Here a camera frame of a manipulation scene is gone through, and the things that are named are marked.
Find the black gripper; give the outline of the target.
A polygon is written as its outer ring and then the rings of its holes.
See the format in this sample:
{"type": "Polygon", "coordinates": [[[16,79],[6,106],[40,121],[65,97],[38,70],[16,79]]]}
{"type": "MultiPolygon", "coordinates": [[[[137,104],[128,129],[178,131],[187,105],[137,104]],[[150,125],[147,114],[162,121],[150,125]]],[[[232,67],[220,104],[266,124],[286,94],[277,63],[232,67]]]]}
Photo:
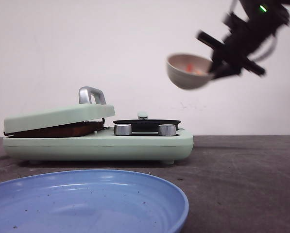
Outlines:
{"type": "Polygon", "coordinates": [[[289,25],[290,14],[285,8],[289,0],[242,0],[240,1],[248,19],[239,18],[230,12],[224,20],[230,34],[218,41],[200,31],[197,39],[212,48],[212,64],[208,70],[215,77],[239,75],[242,69],[258,76],[265,74],[248,56],[255,52],[271,35],[283,25],[289,25]]]}

